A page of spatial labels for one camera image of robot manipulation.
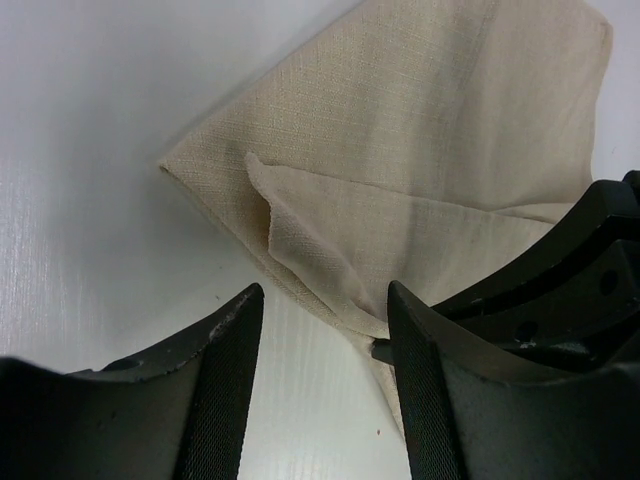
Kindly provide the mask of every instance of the black mechanical part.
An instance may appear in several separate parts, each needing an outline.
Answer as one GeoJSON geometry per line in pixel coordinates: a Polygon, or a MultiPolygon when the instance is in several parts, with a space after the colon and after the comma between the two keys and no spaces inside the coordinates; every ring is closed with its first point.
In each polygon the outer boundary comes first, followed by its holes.
{"type": "Polygon", "coordinates": [[[630,172],[625,182],[594,182],[540,241],[434,310],[451,320],[508,310],[562,285],[614,241],[640,241],[637,176],[630,172]]]}
{"type": "Polygon", "coordinates": [[[540,365],[470,333],[398,283],[388,308],[413,478],[458,479],[462,464],[479,480],[639,478],[638,362],[588,374],[540,365]],[[443,452],[443,435],[459,454],[443,452]]]}
{"type": "Polygon", "coordinates": [[[99,372],[0,359],[0,478],[236,478],[262,311],[255,284],[99,372]]]}

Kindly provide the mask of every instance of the white table surface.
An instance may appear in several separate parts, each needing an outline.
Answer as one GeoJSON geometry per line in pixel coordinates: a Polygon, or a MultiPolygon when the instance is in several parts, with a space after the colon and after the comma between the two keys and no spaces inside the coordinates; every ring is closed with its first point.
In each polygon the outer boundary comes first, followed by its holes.
{"type": "MultiPolygon", "coordinates": [[[[99,369],[260,281],[240,478],[409,478],[364,360],[156,168],[197,119],[357,3],[0,0],[0,354],[99,369]]],[[[591,3],[616,29],[593,171],[621,178],[640,168],[640,5],[591,3]]]]}

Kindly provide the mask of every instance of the fabric fold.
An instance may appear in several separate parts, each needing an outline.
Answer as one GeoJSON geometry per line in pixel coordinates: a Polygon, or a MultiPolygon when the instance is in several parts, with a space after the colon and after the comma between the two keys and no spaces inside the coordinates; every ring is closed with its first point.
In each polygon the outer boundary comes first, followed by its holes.
{"type": "MultiPolygon", "coordinates": [[[[580,0],[369,0],[162,168],[369,356],[391,280],[444,300],[584,192],[611,37],[580,0]]],[[[370,363],[401,424],[392,369],[370,363]]]]}

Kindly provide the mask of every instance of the beige cloth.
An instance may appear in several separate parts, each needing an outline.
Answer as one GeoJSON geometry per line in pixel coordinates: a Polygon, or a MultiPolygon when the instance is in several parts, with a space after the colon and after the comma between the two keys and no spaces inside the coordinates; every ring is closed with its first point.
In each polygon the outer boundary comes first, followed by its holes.
{"type": "MultiPolygon", "coordinates": [[[[583,193],[611,38],[578,0],[370,0],[163,168],[368,356],[389,281],[443,300],[583,193]]],[[[371,365],[399,421],[392,369],[371,365]]]]}

